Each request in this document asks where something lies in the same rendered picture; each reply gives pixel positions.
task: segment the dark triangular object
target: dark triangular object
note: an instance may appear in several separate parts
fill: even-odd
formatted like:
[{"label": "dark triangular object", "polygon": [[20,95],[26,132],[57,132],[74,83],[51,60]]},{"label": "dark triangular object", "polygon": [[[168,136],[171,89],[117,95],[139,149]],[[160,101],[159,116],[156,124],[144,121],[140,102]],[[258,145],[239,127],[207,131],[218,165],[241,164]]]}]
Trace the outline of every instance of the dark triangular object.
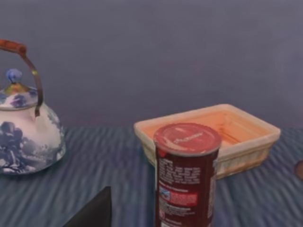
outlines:
[{"label": "dark triangular object", "polygon": [[110,187],[104,188],[63,227],[111,227]]}]

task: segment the can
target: can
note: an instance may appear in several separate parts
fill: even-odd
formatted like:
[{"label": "can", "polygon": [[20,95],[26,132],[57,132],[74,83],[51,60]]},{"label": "can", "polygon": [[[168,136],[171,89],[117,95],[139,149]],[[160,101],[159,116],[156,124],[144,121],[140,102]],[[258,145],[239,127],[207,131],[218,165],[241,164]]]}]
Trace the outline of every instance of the can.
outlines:
[{"label": "can", "polygon": [[155,132],[155,227],[211,227],[220,135],[175,123]]}]

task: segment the can label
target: can label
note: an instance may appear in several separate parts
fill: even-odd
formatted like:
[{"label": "can label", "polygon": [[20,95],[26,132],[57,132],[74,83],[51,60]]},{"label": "can label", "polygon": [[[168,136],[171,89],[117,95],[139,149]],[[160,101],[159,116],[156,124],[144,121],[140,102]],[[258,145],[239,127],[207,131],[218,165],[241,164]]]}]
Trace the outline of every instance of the can label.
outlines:
[{"label": "can label", "polygon": [[156,227],[212,226],[218,150],[184,156],[156,144]]}]

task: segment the kettle lid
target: kettle lid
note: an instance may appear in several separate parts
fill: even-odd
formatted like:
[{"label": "kettle lid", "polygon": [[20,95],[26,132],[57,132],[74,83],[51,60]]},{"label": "kettle lid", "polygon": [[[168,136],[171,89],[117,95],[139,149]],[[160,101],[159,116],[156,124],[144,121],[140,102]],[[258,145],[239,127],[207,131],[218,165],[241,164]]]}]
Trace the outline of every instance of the kettle lid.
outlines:
[{"label": "kettle lid", "polygon": [[10,85],[0,90],[0,110],[27,109],[37,105],[37,89],[21,83],[22,72],[10,69],[6,73]]}]

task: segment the red plastic lid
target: red plastic lid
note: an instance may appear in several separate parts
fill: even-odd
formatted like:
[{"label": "red plastic lid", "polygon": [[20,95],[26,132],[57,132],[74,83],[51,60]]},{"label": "red plastic lid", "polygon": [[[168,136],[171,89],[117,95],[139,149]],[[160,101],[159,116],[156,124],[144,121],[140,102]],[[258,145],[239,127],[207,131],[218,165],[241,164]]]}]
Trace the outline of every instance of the red plastic lid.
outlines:
[{"label": "red plastic lid", "polygon": [[221,145],[221,137],[215,130],[204,125],[175,123],[158,129],[154,142],[167,152],[201,155],[217,150]]}]

